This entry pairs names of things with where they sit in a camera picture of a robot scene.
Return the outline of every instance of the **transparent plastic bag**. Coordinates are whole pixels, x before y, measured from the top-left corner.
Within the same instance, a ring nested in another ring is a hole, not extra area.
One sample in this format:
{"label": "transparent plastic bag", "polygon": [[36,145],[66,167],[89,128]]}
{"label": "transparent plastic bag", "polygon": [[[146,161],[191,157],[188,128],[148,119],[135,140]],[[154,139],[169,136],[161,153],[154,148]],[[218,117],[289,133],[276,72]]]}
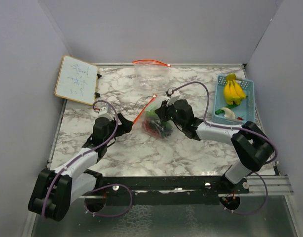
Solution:
{"label": "transparent plastic bag", "polygon": [[160,108],[161,102],[166,98],[154,95],[134,120],[135,129],[139,129],[155,138],[166,139],[171,136],[173,126],[171,122],[160,121],[155,110]]}
{"label": "transparent plastic bag", "polygon": [[158,93],[168,89],[171,65],[159,61],[144,59],[132,62],[136,77],[133,86],[148,93]]}

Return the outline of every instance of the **marble tabletop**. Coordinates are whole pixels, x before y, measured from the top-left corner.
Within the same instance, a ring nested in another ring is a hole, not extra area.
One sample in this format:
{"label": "marble tabletop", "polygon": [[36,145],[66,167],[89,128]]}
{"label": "marble tabletop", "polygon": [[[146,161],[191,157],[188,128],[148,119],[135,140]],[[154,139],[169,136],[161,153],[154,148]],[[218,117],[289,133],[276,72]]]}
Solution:
{"label": "marble tabletop", "polygon": [[[134,120],[152,98],[149,91],[139,91],[133,86],[134,68],[100,68],[97,91],[102,99],[112,103],[118,113]],[[217,76],[235,73],[245,78],[241,67],[173,67],[170,71],[170,87],[198,80],[208,87],[210,105],[208,120],[213,110]],[[194,115],[202,118],[207,102],[205,90],[198,84],[179,90],[181,99],[187,99]],[[79,152],[92,133],[97,117],[91,106],[67,101],[58,133],[51,169],[62,165]],[[256,124],[260,125],[256,113]],[[104,176],[190,176],[222,175],[238,159],[235,149],[215,141],[195,141],[174,128],[168,139],[157,139],[146,134],[140,126],[131,133],[118,137],[105,156],[90,169]],[[262,167],[260,174],[273,175],[272,164]]]}

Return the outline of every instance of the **bunch of bananas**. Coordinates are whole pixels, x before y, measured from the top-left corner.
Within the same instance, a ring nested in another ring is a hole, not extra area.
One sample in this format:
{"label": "bunch of bananas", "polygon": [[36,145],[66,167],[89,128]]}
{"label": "bunch of bananas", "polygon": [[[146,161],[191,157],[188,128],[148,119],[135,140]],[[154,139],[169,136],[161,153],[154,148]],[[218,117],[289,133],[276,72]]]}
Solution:
{"label": "bunch of bananas", "polygon": [[224,87],[224,98],[228,105],[237,104],[240,105],[243,99],[246,99],[246,94],[241,86],[236,82],[236,75],[234,73],[229,74],[226,77],[226,86]]}

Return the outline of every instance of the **basket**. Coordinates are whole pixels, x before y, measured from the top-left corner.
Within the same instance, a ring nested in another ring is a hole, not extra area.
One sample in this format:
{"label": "basket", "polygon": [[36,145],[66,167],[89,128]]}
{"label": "basket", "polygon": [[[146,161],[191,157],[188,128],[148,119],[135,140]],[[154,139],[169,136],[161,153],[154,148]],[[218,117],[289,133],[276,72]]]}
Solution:
{"label": "basket", "polygon": [[224,117],[224,114],[217,115],[215,111],[227,106],[228,104],[224,98],[224,87],[226,85],[226,76],[219,75],[215,88],[215,100],[214,108],[212,113],[212,122],[236,125],[244,124],[247,121],[255,121],[255,90],[254,82],[252,80],[237,78],[236,81],[240,84],[243,91],[246,93],[247,98],[242,100],[240,105],[232,108],[231,110],[235,113],[236,118],[241,117],[243,120],[231,119]]}

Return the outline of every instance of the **purple cable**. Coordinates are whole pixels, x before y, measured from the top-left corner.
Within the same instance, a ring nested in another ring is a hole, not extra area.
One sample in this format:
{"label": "purple cable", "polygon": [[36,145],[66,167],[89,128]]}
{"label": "purple cable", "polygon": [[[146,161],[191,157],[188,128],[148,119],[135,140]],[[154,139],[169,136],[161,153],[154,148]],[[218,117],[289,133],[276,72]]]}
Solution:
{"label": "purple cable", "polygon": [[232,210],[227,209],[226,207],[224,208],[224,210],[235,213],[237,215],[241,215],[241,216],[249,216],[249,215],[256,214],[257,212],[261,211],[265,207],[265,205],[268,203],[268,188],[266,187],[265,180],[261,177],[261,175],[256,172],[254,172],[254,173],[259,176],[259,178],[261,179],[261,181],[263,182],[263,184],[265,186],[265,201],[263,202],[263,204],[257,210],[254,210],[251,212],[232,211]]}
{"label": "purple cable", "polygon": [[131,190],[128,187],[126,187],[125,185],[123,185],[123,184],[109,184],[109,185],[100,187],[98,189],[91,190],[88,193],[90,194],[90,193],[93,193],[93,192],[96,192],[96,191],[99,191],[99,190],[102,190],[102,189],[106,189],[106,188],[109,188],[109,187],[112,187],[112,186],[121,186],[121,187],[124,187],[130,193],[130,204],[128,205],[128,207],[123,212],[121,212],[119,214],[105,215],[105,214],[100,214],[100,213],[89,211],[88,208],[87,208],[87,206],[86,206],[86,203],[84,203],[84,207],[86,208],[87,212],[89,212],[89,213],[91,213],[92,215],[95,215],[95,216],[118,217],[118,216],[121,216],[121,215],[125,214],[126,212],[128,212],[131,209],[132,203],[133,203],[133,196],[132,196]]}
{"label": "purple cable", "polygon": [[248,132],[248,133],[251,133],[251,134],[254,134],[262,139],[264,139],[266,142],[268,142],[274,149],[274,157],[267,161],[265,164],[269,164],[273,161],[276,160],[277,156],[278,156],[278,150],[277,150],[277,147],[274,145],[273,142],[271,142],[267,137],[259,134],[259,133],[256,133],[254,131],[250,131],[246,128],[243,128],[243,127],[229,127],[229,126],[220,126],[220,125],[216,125],[216,124],[212,124],[212,123],[209,123],[205,120],[206,118],[206,114],[207,114],[207,111],[209,109],[209,103],[210,103],[210,94],[209,94],[209,90],[207,89],[206,85],[204,85],[203,83],[199,82],[199,81],[190,81],[184,85],[181,85],[179,87],[177,87],[176,89],[173,89],[172,92],[176,91],[176,90],[179,90],[187,85],[190,85],[190,84],[200,84],[204,87],[204,89],[206,90],[206,94],[207,94],[207,103],[206,103],[206,108],[205,108],[205,111],[204,111],[204,115],[203,115],[203,122],[208,125],[208,126],[211,126],[211,127],[217,127],[217,128],[222,128],[222,129],[232,129],[232,130],[241,130],[241,131],[245,131],[245,132]]}
{"label": "purple cable", "polygon": [[[111,136],[110,136],[105,142],[101,143],[100,145],[98,145],[98,146],[92,148],[91,150],[88,150],[88,151],[84,152],[83,154],[81,154],[81,155],[75,157],[74,159],[72,159],[72,160],[66,165],[66,168],[68,168],[69,166],[71,166],[71,165],[72,165],[76,160],[78,160],[80,157],[83,157],[84,155],[86,155],[86,154],[88,154],[88,153],[90,153],[90,152],[93,152],[94,150],[96,150],[96,149],[102,147],[104,144],[107,144],[107,143],[114,137],[114,135],[115,135],[115,133],[116,133],[117,126],[118,126],[118,117],[117,117],[117,111],[116,111],[116,109],[113,107],[112,104],[110,104],[108,101],[105,101],[105,100],[97,100],[96,102],[94,102],[93,105],[92,105],[92,108],[93,108],[93,109],[95,109],[94,106],[95,106],[98,102],[103,102],[103,103],[109,105],[109,106],[112,108],[112,110],[114,111],[115,120],[116,120],[116,125],[115,125],[115,128],[114,128],[114,131],[113,131],[113,133],[111,134]],[[48,199],[49,199],[49,195],[50,195],[50,193],[51,193],[51,191],[52,191],[52,189],[53,189],[53,187],[54,187],[54,185],[55,185],[55,183],[56,183],[58,177],[59,177],[59,176],[61,175],[61,173],[63,173],[64,171],[65,171],[65,169],[62,168],[62,169],[55,175],[53,181],[51,182],[51,184],[50,184],[50,186],[49,186],[49,188],[48,188],[48,190],[47,190],[47,193],[46,193],[46,196],[45,196],[45,200],[44,200],[43,206],[42,206],[42,212],[41,212],[41,216],[42,216],[43,219],[45,219],[45,209],[46,209],[47,201],[48,201]]]}

